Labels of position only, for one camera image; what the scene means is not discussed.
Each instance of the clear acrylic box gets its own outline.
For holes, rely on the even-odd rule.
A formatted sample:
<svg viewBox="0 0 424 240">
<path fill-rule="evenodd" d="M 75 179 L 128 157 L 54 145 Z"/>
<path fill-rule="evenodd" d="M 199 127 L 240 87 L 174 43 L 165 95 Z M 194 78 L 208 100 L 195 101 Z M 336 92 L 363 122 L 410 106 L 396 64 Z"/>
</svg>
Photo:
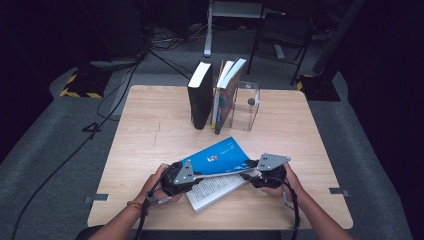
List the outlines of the clear acrylic box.
<svg viewBox="0 0 424 240">
<path fill-rule="evenodd" d="M 228 116 L 224 127 L 250 131 L 260 103 L 259 83 L 239 81 L 233 113 Z"/>
</svg>

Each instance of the white book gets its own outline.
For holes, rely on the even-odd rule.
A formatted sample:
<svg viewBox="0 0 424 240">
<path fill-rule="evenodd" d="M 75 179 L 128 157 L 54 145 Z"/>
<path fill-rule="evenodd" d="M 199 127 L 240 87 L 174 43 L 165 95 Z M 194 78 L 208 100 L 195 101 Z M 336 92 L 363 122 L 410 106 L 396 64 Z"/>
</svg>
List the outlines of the white book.
<svg viewBox="0 0 424 240">
<path fill-rule="evenodd" d="M 194 185 L 186 195 L 194 211 L 198 213 L 246 183 L 248 181 L 238 173 L 209 177 Z"/>
</svg>

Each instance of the standing book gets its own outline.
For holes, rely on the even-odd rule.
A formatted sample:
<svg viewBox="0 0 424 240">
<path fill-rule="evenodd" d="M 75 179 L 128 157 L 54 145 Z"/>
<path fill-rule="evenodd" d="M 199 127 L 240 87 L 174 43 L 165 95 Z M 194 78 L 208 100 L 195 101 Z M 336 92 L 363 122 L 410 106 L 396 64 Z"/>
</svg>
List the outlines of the standing book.
<svg viewBox="0 0 424 240">
<path fill-rule="evenodd" d="M 187 84 L 191 121 L 196 129 L 203 129 L 213 105 L 213 71 L 211 63 L 199 62 Z"/>
<path fill-rule="evenodd" d="M 218 113 L 218 104 L 215 104 L 215 103 L 218 103 L 218 101 L 219 101 L 219 92 L 221 90 L 219 86 L 222 85 L 222 81 L 224 80 L 228 71 L 230 71 L 233 64 L 234 64 L 233 61 L 226 61 L 223 66 L 221 65 L 222 70 L 220 72 L 218 82 L 217 82 L 216 88 L 215 88 L 214 105 L 213 105 L 213 110 L 212 110 L 212 129 L 215 129 L 215 126 L 216 126 L 216 115 Z"/>
<path fill-rule="evenodd" d="M 219 134 L 227 120 L 228 115 L 232 113 L 234 102 L 237 95 L 237 86 L 243 72 L 243 66 L 246 63 L 245 59 L 238 58 L 231 65 L 228 73 L 223 77 L 222 82 L 218 82 L 217 89 L 219 88 L 219 95 L 214 100 L 214 108 L 216 106 L 216 123 L 215 134 Z"/>
</svg>

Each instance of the bracelet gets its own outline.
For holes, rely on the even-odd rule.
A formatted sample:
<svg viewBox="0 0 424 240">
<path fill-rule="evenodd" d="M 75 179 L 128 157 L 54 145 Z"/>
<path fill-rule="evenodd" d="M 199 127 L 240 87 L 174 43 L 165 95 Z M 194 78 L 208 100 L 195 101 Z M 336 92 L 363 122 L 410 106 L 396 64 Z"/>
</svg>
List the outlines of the bracelet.
<svg viewBox="0 0 424 240">
<path fill-rule="evenodd" d="M 127 206 L 133 207 L 133 208 L 137 208 L 137 209 L 141 209 L 143 207 L 143 204 L 138 203 L 136 201 L 128 201 L 127 202 Z"/>
</svg>

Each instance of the black cable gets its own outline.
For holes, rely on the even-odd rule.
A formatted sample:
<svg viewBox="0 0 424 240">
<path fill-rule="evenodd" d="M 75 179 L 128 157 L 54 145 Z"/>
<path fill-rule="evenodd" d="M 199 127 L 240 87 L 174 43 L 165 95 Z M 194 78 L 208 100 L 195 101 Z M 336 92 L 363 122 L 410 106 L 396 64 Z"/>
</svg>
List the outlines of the black cable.
<svg viewBox="0 0 424 240">
<path fill-rule="evenodd" d="M 124 85 L 124 83 L 127 81 L 127 75 L 128 75 L 128 73 L 131 71 L 131 68 L 127 71 L 127 73 L 125 73 L 125 78 L 124 78 L 124 81 L 122 81 L 115 89 L 113 89 L 113 91 L 111 92 L 111 93 L 109 93 L 106 97 L 104 97 L 103 99 L 102 99 L 102 101 L 99 103 L 99 105 L 97 106 L 97 115 L 99 115 L 100 117 L 102 117 L 103 119 L 106 119 L 107 118 L 107 116 L 103 116 L 101 113 L 100 113 L 100 106 L 103 104 L 103 102 L 107 99 L 107 98 L 109 98 L 110 96 L 112 96 L 112 94 L 114 93 L 114 92 L 116 92 L 122 85 Z M 111 119 L 111 118 L 108 118 L 108 120 L 109 121 L 115 121 L 115 122 L 118 122 L 119 121 L 119 119 Z"/>
<path fill-rule="evenodd" d="M 128 84 L 125 88 L 124 94 L 122 94 L 121 98 L 119 99 L 118 104 L 113 108 L 113 110 L 109 113 L 109 115 L 107 116 L 107 118 L 109 118 L 110 116 L 112 116 L 112 114 L 115 112 L 115 110 L 117 109 L 117 107 L 119 106 L 119 104 L 121 103 L 121 101 L 124 99 L 125 96 L 125 92 L 127 91 L 129 84 L 131 82 L 131 78 L 134 74 L 135 69 L 138 67 L 138 65 L 140 64 L 140 62 L 138 62 L 136 64 L 136 66 L 134 67 L 134 69 L 131 72 Z M 31 204 L 32 200 L 35 198 L 35 196 L 37 196 L 37 194 L 41 191 L 41 189 L 49 182 L 49 180 L 66 164 L 69 162 L 69 160 L 72 159 L 73 156 L 75 156 L 75 154 L 77 154 L 79 152 L 79 150 L 81 150 L 81 148 L 90 140 L 93 138 L 94 134 L 100 129 L 100 127 L 102 127 L 105 122 L 107 121 L 107 118 L 104 119 L 95 129 L 94 131 L 90 134 L 90 136 L 88 136 L 66 159 L 65 161 L 63 161 L 44 181 L 43 183 L 35 190 L 35 192 L 31 195 L 31 197 L 29 198 L 29 200 L 26 202 L 25 206 L 23 207 L 23 209 L 21 210 L 18 219 L 15 222 L 15 226 L 13 227 L 13 232 L 12 232 L 12 237 L 11 239 L 14 240 L 16 237 L 16 233 L 19 227 L 19 223 L 22 219 L 22 216 L 24 215 L 26 209 L 28 208 L 28 206 Z"/>
<path fill-rule="evenodd" d="M 156 183 L 153 185 L 153 187 L 150 189 L 150 191 L 147 192 L 147 196 L 144 199 L 143 207 L 141 208 L 141 215 L 140 215 L 140 223 L 138 224 L 137 233 L 135 234 L 133 240 L 138 240 L 140 238 L 141 232 L 143 230 L 144 221 L 147 216 L 147 211 L 150 207 L 150 200 L 153 197 L 154 192 L 156 191 L 155 188 L 159 185 L 161 182 L 163 176 L 170 170 L 171 168 L 168 167 L 159 177 L 159 179 L 156 181 Z"/>
<path fill-rule="evenodd" d="M 166 62 L 163 58 L 159 57 L 155 52 L 153 52 L 152 50 L 149 50 L 149 52 L 151 54 L 153 54 L 155 57 L 157 57 L 158 59 L 160 59 L 162 62 L 164 62 L 165 64 L 167 64 L 168 66 L 170 66 L 171 68 L 173 68 L 175 71 L 179 72 L 183 77 L 187 78 L 188 80 L 190 80 L 189 77 L 187 77 L 184 73 L 182 73 L 180 70 L 176 69 L 174 66 L 172 66 L 171 64 L 169 64 L 168 62 Z"/>
<path fill-rule="evenodd" d="M 299 204 L 297 202 L 297 194 L 294 191 L 294 189 L 290 186 L 289 180 L 286 178 L 287 182 L 284 182 L 284 185 L 287 186 L 287 188 L 290 191 L 290 195 L 293 202 L 293 209 L 294 209 L 294 227 L 292 232 L 292 240 L 295 240 L 297 238 L 297 232 L 299 230 L 300 225 L 300 214 L 299 214 Z"/>
</svg>

